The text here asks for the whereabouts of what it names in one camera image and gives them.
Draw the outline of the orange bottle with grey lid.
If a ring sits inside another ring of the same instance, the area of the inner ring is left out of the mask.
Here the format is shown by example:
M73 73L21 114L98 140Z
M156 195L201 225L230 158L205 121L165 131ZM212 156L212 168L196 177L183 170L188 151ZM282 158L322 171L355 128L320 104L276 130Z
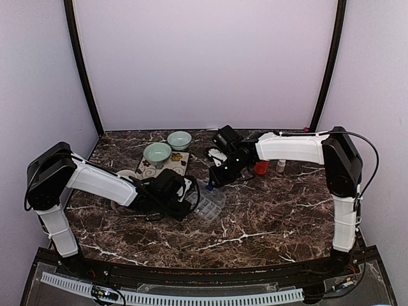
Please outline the orange bottle with grey lid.
M254 172L257 175L264 175L269 167L269 162L268 161L259 161L256 163L254 167Z

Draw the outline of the clear plastic pill organizer box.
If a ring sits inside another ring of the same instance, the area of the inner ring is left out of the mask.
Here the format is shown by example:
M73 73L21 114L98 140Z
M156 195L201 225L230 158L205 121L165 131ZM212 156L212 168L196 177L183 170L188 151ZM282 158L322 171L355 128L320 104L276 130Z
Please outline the clear plastic pill organizer box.
M200 201L197 202L198 193L196 188L189 192L185 199L193 205L195 214L207 222L212 222L219 217L224 208L226 195L217 189L211 188L203 180L198 180L197 183L200 188Z

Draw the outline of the small white pill bottle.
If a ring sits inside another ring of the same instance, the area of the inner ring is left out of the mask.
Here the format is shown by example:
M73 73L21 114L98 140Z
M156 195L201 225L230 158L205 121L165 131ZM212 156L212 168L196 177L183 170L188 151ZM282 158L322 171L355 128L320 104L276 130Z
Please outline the small white pill bottle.
M277 161L276 165L276 172L277 173L283 173L286 167L286 160L285 159L280 159Z

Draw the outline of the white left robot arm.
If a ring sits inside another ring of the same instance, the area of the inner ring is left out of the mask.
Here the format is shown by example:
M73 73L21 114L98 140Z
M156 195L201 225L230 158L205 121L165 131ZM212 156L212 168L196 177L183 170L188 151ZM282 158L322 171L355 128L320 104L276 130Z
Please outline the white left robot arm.
M127 178L83 159L66 142L48 149L27 167L24 208L37 213L58 255L66 258L64 266L76 278L84 278L90 264L79 255L79 243L62 208L60 197L65 189L84 191L135 212L167 215L177 221L194 212L197 204L186 197L200 190L194 177L171 169L156 178Z

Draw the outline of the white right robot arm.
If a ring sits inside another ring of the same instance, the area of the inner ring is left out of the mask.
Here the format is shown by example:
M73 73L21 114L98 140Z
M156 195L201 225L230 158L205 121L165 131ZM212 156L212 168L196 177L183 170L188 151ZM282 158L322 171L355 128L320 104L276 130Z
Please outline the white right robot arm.
M337 252L325 263L326 272L338 277L349 268L349 252L361 222L361 201L367 190L362 183L363 160L352 141L355 133L335 126L330 131L294 133L274 130L240 136L231 126L219 129L213 137L214 147L205 155L209 184L226 186L240 178L244 168L260 162L298 161L324 167L326 185L334 202L334 236Z

